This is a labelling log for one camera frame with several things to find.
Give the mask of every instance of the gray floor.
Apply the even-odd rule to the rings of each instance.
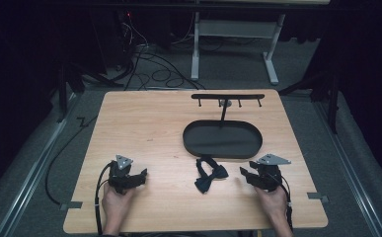
[[[273,56],[279,78],[277,86],[271,86],[268,82],[260,57],[261,52],[267,50],[267,40],[227,39],[222,46],[219,45],[219,40],[202,42],[201,48],[204,50],[200,56],[198,82],[204,88],[281,90],[302,78],[317,43],[298,44],[292,40],[278,44]],[[152,45],[146,52],[166,58],[183,75],[190,76],[191,48],[186,44],[174,46],[169,51]],[[153,61],[164,65],[168,63],[149,54],[142,54],[142,57],[147,59],[139,60],[136,70],[141,79],[133,77],[129,90],[156,90],[179,85],[181,80],[174,80],[166,85],[166,81],[150,79],[146,87],[142,87],[142,81],[147,80],[145,75],[154,75],[158,80],[168,75],[166,71],[153,74],[163,69]],[[189,83],[181,87],[192,88]],[[94,126],[91,123],[70,141],[81,129],[77,118],[89,120],[97,115],[105,93],[110,90],[114,88],[88,84],[84,94],[75,95],[71,100],[71,113],[64,122],[56,122],[59,113],[55,107],[31,135],[0,181],[0,236],[67,235],[62,229],[66,211],[59,210],[47,198],[42,168],[46,168],[50,159],[58,155],[49,174],[49,189],[59,201],[70,202]],[[329,132],[327,124],[323,122],[326,103],[311,103],[309,93],[308,90],[297,91],[281,99],[316,188],[328,199],[323,206],[329,225],[320,229],[296,228],[295,235],[382,236],[382,170],[352,119],[343,95],[341,94],[339,101],[338,134],[335,135]],[[32,174],[38,178],[27,180]],[[31,184],[28,191],[23,190],[24,182]],[[26,199],[17,199],[20,190],[27,193]],[[18,211],[11,208],[15,200],[22,204],[17,206]],[[199,234],[237,236],[237,232],[228,231]],[[264,230],[263,235],[273,236],[273,233]]]

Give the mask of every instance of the white metal frame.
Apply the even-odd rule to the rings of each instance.
[[[285,15],[281,14],[277,22],[272,23],[201,20],[199,12],[196,12],[194,16],[191,80],[196,81],[199,79],[199,36],[262,38],[271,39],[270,48],[268,52],[263,53],[263,59],[270,84],[277,85],[279,81],[271,57],[276,48],[284,19]]]

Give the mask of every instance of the black curtain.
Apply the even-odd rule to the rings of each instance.
[[[27,2],[0,2],[0,178],[51,109],[55,88],[41,15]]]

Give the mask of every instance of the silver metal bracket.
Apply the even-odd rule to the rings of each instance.
[[[116,155],[116,161],[117,161],[117,167],[120,170],[124,169],[125,167],[127,167],[128,165],[130,165],[133,162],[132,159],[126,158],[126,157],[121,156],[121,155]]]
[[[257,161],[259,164],[263,165],[288,165],[291,161],[278,157],[276,155],[267,154]]]

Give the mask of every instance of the black mug rack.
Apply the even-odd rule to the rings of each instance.
[[[237,100],[242,107],[242,100],[257,100],[259,107],[265,95],[224,95],[193,94],[192,99],[218,100],[223,107],[220,120],[203,119],[191,122],[184,130],[184,146],[197,157],[210,156],[231,159],[247,159],[255,156],[262,147],[263,138],[259,130],[252,124],[241,120],[226,120],[225,114],[231,100]]]

